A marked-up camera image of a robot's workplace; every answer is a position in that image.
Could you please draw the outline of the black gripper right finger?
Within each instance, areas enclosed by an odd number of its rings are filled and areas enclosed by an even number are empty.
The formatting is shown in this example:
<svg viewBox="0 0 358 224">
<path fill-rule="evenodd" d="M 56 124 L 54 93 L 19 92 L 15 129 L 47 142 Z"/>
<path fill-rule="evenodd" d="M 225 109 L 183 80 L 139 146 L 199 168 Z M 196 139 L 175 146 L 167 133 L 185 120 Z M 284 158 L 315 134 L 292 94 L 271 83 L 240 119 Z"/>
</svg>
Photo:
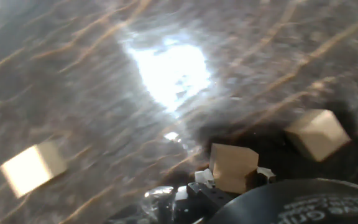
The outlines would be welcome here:
<svg viewBox="0 0 358 224">
<path fill-rule="evenodd" d="M 276 182 L 276 175 L 271 169 L 258 167 L 257 175 L 261 184 L 271 184 Z"/>
</svg>

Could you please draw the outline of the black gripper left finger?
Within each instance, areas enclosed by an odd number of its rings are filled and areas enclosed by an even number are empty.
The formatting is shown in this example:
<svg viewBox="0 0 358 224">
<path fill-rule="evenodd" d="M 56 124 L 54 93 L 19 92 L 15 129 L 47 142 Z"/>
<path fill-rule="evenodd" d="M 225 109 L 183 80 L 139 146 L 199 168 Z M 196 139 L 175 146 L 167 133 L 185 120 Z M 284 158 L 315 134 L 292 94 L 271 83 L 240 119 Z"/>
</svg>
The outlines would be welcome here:
<svg viewBox="0 0 358 224">
<path fill-rule="evenodd" d="M 212 173 L 200 167 L 194 173 L 176 172 L 172 184 L 172 222 L 191 224 L 205 222 L 229 203 L 233 197 L 214 186 Z"/>
</svg>

